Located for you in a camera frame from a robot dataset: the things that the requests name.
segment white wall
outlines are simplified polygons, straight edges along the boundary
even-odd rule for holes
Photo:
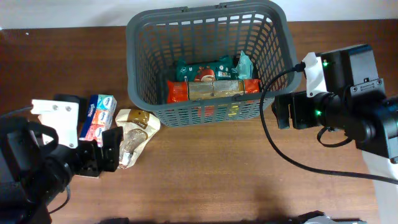
[[[125,26],[138,12],[228,0],[0,0],[3,29]],[[288,21],[398,18],[398,0],[274,0]]]

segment snack package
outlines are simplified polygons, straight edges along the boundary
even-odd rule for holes
[[[115,121],[118,127],[123,127],[119,168],[127,169],[136,163],[148,141],[160,129],[160,121],[146,111],[130,109],[120,110]]]
[[[116,103],[111,95],[92,95],[79,140],[96,140],[98,146],[102,147],[102,132],[108,130],[112,125]]]
[[[253,73],[253,62],[251,62],[249,56],[244,54],[243,50],[241,51],[241,57],[239,58],[238,66],[236,69],[239,73],[239,79],[250,79]]]
[[[215,80],[235,80],[237,73],[231,73],[233,66],[232,58],[228,55],[222,56],[217,62],[196,63],[187,65],[184,60],[177,62],[176,79],[178,82],[208,82]]]
[[[178,103],[188,100],[207,100],[213,98],[259,93],[258,79],[252,80],[218,80],[212,82],[174,83],[168,81],[169,96],[167,103]]]

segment cable connector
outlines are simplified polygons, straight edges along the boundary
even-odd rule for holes
[[[305,62],[298,63],[294,66],[296,72],[304,72]]]

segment basket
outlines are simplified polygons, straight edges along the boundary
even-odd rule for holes
[[[198,63],[223,55],[239,58],[243,50],[261,87],[297,63],[286,16],[270,1],[144,11],[130,20],[126,39],[131,101],[173,127],[256,117],[261,97],[254,93],[167,104],[167,80],[175,80],[173,64],[178,59]],[[276,95],[294,91],[300,81],[300,75],[280,78],[267,93],[263,109]]]

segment wooden table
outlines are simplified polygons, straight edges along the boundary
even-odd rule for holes
[[[353,44],[374,49],[389,96],[398,94],[398,21],[291,22],[297,57]],[[56,93],[127,95],[124,27],[0,31],[0,93],[5,112]],[[276,144],[290,157],[323,169],[367,172],[354,144],[337,149],[316,140],[320,128],[278,130]],[[326,142],[343,133],[326,134]],[[99,179],[74,177],[72,199],[54,223],[94,223],[110,217],[163,222],[273,219],[321,210],[335,218],[379,223],[370,180],[313,174],[290,165],[271,148],[259,118],[162,129],[137,164]],[[65,200],[60,194],[49,210]]]

